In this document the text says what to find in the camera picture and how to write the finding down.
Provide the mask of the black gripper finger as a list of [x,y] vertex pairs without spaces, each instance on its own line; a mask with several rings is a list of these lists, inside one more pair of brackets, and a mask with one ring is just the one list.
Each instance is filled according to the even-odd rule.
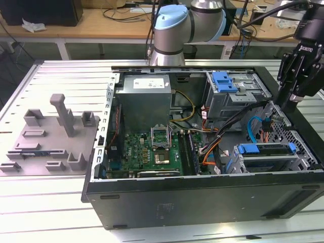
[[323,63],[316,62],[310,66],[306,74],[298,74],[290,89],[285,112],[292,113],[305,96],[314,96],[323,88]]
[[284,53],[281,60],[277,80],[279,81],[278,95],[275,104],[281,109],[295,109],[297,103],[290,100],[296,84],[295,62],[296,53]]

